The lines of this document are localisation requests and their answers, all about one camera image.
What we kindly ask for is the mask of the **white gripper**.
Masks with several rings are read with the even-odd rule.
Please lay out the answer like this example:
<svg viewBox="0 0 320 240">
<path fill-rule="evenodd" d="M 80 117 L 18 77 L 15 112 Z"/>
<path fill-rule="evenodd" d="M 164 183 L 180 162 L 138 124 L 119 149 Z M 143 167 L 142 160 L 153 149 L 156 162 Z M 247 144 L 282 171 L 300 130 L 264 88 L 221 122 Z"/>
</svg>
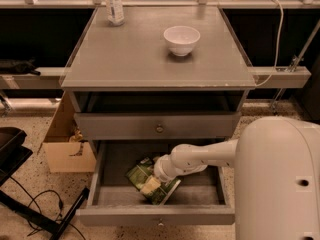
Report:
<svg viewBox="0 0 320 240">
<path fill-rule="evenodd" d="M 148 177 L 140 192 L 143 195 L 151 195 L 161 186 L 161 182 L 168 182 L 178 176 L 178 170 L 171 161 L 169 155 L 159 157 L 154 165 L 154 175 Z"/>
</svg>

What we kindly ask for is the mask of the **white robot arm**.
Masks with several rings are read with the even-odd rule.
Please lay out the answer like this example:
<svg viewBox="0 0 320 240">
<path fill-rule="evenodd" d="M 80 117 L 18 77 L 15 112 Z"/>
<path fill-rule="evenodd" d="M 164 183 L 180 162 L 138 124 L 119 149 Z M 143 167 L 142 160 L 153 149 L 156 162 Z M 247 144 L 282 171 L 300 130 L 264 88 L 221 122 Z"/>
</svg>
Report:
<svg viewBox="0 0 320 240">
<path fill-rule="evenodd" d="M 209 165 L 234 169 L 236 240 L 320 240 L 320 126 L 263 117 L 236 140 L 180 144 L 156 160 L 149 194 Z"/>
</svg>

